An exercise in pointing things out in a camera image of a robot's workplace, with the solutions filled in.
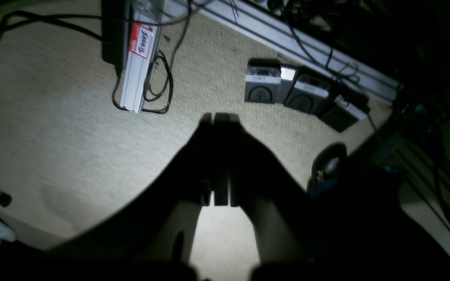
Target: beige carpet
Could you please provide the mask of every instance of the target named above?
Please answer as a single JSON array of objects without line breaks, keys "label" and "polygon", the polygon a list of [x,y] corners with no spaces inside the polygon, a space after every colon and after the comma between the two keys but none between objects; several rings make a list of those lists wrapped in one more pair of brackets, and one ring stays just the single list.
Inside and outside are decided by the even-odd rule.
[{"label": "beige carpet", "polygon": [[[100,14],[100,2],[28,10]],[[98,21],[72,22],[100,33]],[[182,27],[166,28],[167,54]],[[278,54],[200,14],[175,59],[168,114],[117,110],[110,102],[114,68],[100,50],[94,39],[44,23],[8,32],[0,43],[0,186],[13,197],[2,216],[34,247],[78,235],[126,205],[185,144],[204,112],[239,114],[301,186],[325,146],[343,141],[352,152],[372,133],[366,120],[337,133],[282,105],[244,103],[248,59]],[[163,74],[159,68],[155,84]],[[382,124],[390,110],[373,101],[370,106]],[[244,280],[257,262],[254,232],[243,212],[204,208],[191,254],[200,277]]]}]

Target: pedal label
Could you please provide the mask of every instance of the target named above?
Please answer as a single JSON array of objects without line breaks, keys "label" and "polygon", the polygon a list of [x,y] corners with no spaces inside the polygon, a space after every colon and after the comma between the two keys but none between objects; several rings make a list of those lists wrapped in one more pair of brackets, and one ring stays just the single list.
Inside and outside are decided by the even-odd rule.
[{"label": "pedal label", "polygon": [[280,77],[263,76],[263,75],[246,75],[246,82],[280,84]]},{"label": "pedal label", "polygon": [[152,30],[133,23],[132,34],[130,40],[130,52],[136,53],[140,57],[148,58],[150,44],[152,43]]},{"label": "pedal label", "polygon": [[303,83],[301,81],[296,82],[295,88],[316,96],[320,96],[321,98],[327,98],[329,96],[329,92],[326,89],[315,87],[312,84]]},{"label": "pedal label", "polygon": [[358,120],[362,120],[367,117],[367,114],[365,114],[362,110],[358,109],[355,105],[349,103],[348,101],[345,101],[345,99],[342,96],[338,96],[334,102],[343,110],[353,115]]}]

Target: red label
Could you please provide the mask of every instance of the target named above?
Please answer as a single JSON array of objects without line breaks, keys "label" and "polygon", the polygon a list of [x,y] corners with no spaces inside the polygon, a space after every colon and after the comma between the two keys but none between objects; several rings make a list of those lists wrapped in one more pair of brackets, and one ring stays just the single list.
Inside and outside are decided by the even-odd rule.
[{"label": "red label", "polygon": [[152,30],[140,25],[132,24],[132,34],[130,39],[130,52],[136,53],[140,57],[147,58],[152,43]]}]

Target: black device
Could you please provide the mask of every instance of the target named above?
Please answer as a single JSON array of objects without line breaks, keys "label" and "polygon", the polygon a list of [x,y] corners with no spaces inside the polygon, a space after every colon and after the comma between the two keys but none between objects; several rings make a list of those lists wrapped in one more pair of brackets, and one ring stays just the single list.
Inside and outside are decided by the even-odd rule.
[{"label": "black device", "polygon": [[[130,18],[130,0],[102,0],[103,18]],[[113,66],[126,68],[128,21],[102,21],[102,59]]]}]

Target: black shoe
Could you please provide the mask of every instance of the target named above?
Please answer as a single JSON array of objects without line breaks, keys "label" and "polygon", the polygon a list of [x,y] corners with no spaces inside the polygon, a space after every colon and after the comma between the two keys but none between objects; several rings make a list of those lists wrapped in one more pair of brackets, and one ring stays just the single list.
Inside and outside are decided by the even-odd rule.
[{"label": "black shoe", "polygon": [[315,199],[341,180],[347,173],[348,157],[346,146],[342,142],[330,144],[317,155],[312,164],[307,191]]}]

